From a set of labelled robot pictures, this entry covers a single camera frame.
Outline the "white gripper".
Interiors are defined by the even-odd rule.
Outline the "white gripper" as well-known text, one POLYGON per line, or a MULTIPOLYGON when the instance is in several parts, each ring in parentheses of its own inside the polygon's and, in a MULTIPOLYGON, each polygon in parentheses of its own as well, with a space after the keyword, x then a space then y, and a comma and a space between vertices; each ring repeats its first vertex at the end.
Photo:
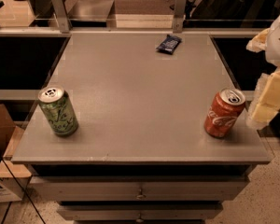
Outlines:
MULTIPOLYGON (((247 43, 246 49, 252 52, 265 50, 266 60, 280 67, 280 15, 270 29, 264 29, 255 35, 247 43)), ((270 75, 260 76, 248 108, 246 124, 249 128, 260 130, 270 123, 279 110, 280 68, 277 68, 270 75)))

